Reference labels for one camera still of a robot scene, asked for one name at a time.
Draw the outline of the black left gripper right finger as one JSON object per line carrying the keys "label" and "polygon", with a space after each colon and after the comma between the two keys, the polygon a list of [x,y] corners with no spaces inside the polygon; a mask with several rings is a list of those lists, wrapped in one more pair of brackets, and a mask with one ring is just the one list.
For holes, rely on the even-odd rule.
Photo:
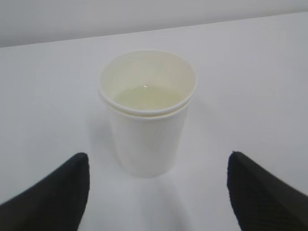
{"label": "black left gripper right finger", "polygon": [[243,231],[306,231],[308,197],[241,152],[228,159],[227,188]]}

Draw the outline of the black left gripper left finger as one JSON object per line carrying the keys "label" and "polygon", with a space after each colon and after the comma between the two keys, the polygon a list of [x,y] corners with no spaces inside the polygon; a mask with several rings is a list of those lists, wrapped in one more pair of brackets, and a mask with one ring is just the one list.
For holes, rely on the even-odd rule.
{"label": "black left gripper left finger", "polygon": [[77,153],[0,206],[2,231],[76,231],[90,190],[86,153]]}

